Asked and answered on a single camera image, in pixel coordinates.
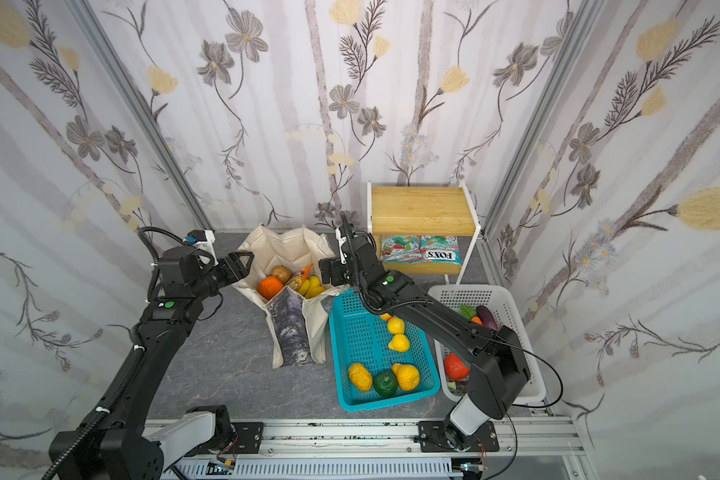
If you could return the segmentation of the yellow banana bunch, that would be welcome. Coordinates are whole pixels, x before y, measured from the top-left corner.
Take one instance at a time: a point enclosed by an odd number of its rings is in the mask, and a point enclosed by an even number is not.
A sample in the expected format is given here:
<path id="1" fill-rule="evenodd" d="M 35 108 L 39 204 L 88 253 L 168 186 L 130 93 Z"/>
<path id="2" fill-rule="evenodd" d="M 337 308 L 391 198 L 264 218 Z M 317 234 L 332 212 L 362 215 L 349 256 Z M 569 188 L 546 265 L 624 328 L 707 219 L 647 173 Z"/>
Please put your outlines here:
<path id="1" fill-rule="evenodd" d="M 310 276 L 305 279 L 298 290 L 298 293 L 305 299 L 311 299 L 319 296 L 325 291 L 320 279 L 317 276 Z"/>

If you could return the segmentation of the orange candy bag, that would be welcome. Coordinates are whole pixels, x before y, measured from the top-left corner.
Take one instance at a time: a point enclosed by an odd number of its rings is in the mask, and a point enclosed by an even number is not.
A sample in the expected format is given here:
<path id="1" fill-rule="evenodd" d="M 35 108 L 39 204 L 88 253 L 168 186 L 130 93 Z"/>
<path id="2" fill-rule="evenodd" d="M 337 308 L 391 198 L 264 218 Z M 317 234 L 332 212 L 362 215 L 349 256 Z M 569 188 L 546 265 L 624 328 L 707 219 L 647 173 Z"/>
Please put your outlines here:
<path id="1" fill-rule="evenodd" d="M 313 265 L 310 264 L 307 267 L 293 273 L 286 283 L 286 286 L 300 295 L 305 295 L 311 286 L 310 272 L 312 267 Z"/>

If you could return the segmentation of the brown potato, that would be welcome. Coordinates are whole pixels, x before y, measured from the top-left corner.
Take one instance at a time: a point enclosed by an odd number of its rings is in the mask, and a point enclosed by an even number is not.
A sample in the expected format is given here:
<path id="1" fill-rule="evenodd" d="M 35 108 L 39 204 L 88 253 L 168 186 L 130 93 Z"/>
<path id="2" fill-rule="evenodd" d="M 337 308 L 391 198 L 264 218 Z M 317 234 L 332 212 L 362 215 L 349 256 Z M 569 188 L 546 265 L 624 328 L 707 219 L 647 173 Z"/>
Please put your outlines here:
<path id="1" fill-rule="evenodd" d="M 270 276 L 278 279 L 283 284 L 287 284 L 292 275 L 291 270 L 282 265 L 274 266 L 270 271 Z"/>

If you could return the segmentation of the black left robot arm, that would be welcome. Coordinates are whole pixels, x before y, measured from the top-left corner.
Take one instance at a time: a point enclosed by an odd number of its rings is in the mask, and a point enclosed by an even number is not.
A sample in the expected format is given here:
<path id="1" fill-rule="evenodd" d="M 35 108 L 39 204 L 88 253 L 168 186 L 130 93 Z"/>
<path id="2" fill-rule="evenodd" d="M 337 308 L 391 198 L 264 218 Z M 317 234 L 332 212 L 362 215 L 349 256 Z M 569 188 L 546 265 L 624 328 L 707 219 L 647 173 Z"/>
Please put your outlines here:
<path id="1" fill-rule="evenodd" d="M 151 240 L 160 228 L 137 236 L 152 257 L 147 305 L 130 328 L 131 348 L 95 408 L 74 431 L 61 431 L 48 455 L 47 479 L 157 479 L 171 465 L 167 443 L 144 436 L 148 413 L 173 358 L 199 321 L 206 299 L 251 272 L 254 255 L 217 257 L 208 231 L 169 233 L 176 247 L 159 253 Z"/>

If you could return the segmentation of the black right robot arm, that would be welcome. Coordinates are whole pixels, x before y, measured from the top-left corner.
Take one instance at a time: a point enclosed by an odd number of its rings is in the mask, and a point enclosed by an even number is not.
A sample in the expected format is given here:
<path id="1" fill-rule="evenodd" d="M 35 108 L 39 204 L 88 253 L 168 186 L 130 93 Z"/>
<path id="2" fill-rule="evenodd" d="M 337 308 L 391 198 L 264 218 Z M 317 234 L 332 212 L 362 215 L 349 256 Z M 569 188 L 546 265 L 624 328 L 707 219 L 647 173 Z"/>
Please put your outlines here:
<path id="1" fill-rule="evenodd" d="M 340 214 L 336 238 L 340 256 L 319 262 L 323 282 L 350 286 L 367 312 L 399 317 L 469 365 L 467 393 L 442 423 L 441 443 L 464 451 L 485 423 L 506 416 L 531 380 L 528 359 L 536 355 L 521 347 L 510 327 L 493 330 L 478 325 L 435 300 L 409 276 L 386 269 L 372 237 L 356 231 L 345 213 Z"/>

